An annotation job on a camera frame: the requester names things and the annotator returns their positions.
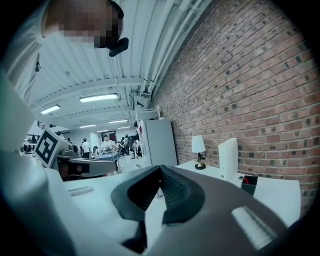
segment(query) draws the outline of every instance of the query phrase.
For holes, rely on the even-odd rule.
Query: white panel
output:
[[[221,175],[230,181],[238,172],[238,140],[230,138],[219,146],[219,164]]]

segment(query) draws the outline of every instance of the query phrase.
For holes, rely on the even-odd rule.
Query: white refrigerator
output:
[[[146,167],[178,165],[170,120],[141,120],[138,132]]]

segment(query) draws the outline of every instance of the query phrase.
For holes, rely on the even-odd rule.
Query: table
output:
[[[102,154],[96,157],[97,160],[104,160],[104,161],[113,161],[119,160],[120,154],[118,152],[112,152],[108,154]]]
[[[225,180],[221,178],[219,168],[207,165],[205,169],[197,170],[195,164],[196,161],[189,161],[176,167]],[[230,180],[226,181],[241,188],[242,180],[239,179],[240,176],[244,176],[244,174],[236,173]],[[258,177],[253,197],[277,214],[287,227],[291,226],[300,217],[301,194],[298,180]]]

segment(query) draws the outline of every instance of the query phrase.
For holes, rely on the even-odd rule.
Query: brick wall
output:
[[[152,105],[171,119],[178,163],[207,164],[238,139],[239,171],[299,180],[302,212],[320,181],[318,68],[304,37],[268,0],[212,3],[175,56]]]

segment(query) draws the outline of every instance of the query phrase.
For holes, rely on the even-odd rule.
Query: corrugated metal ceiling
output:
[[[140,94],[148,59],[150,55],[152,56],[150,45],[153,43],[155,30],[158,28],[167,0],[117,0],[116,2],[124,11],[121,37],[129,38],[128,50],[118,56],[110,58],[106,49],[89,48],[85,44],[71,42],[59,34],[46,38],[40,51],[41,70],[29,102],[29,107],[40,121],[69,129],[91,124],[97,124],[98,129],[106,128],[109,121],[121,119],[128,119],[130,124],[133,124],[135,112],[132,110],[130,94]],[[166,19],[152,59],[151,73],[155,68],[155,60],[163,58],[159,56],[159,48],[165,44],[166,32],[172,26],[181,2],[182,0],[174,1]],[[182,17],[186,17],[195,2],[201,4],[196,9],[193,19],[188,22],[181,38],[176,41],[172,55],[179,49],[186,33],[190,31],[210,0],[192,0]],[[173,56],[167,59],[166,68],[172,58]],[[82,97],[108,93],[118,93],[120,99],[88,103],[79,101]],[[144,103],[147,105],[148,93],[145,97]],[[47,115],[40,114],[42,110],[56,104],[61,109]]]

